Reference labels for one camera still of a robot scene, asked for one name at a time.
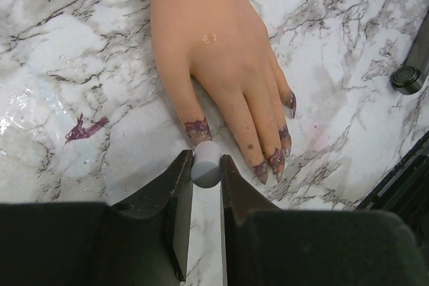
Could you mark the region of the white nail polish cap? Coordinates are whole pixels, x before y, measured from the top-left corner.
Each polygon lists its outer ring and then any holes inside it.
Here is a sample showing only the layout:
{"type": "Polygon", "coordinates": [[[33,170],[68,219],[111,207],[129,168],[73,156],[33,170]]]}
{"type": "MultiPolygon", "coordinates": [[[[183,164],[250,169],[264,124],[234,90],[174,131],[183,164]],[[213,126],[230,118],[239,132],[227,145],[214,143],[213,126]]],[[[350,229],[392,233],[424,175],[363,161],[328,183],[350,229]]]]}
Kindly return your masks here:
{"type": "Polygon", "coordinates": [[[194,150],[191,180],[200,188],[215,187],[221,180],[221,149],[213,141],[203,141],[194,150]]]}

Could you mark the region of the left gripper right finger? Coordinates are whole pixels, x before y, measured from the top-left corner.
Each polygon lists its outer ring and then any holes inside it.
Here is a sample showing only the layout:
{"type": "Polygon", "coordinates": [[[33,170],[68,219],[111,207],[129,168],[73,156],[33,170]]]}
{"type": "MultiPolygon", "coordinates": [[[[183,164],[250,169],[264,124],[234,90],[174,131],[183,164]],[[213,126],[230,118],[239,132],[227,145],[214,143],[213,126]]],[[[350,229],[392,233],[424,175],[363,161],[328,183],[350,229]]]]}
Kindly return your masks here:
{"type": "Polygon", "coordinates": [[[227,285],[427,285],[412,231],[380,210],[283,210],[221,158],[227,285]]]}

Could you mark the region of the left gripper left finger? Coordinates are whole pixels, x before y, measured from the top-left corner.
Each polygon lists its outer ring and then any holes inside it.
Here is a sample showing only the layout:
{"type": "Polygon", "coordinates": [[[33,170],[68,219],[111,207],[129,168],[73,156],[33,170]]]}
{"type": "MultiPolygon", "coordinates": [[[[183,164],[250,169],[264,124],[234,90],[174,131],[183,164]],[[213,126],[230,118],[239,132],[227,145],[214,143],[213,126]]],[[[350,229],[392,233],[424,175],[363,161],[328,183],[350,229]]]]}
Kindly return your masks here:
{"type": "Polygon", "coordinates": [[[2,285],[179,285],[186,279],[193,154],[134,194],[1,205],[2,285]]]}

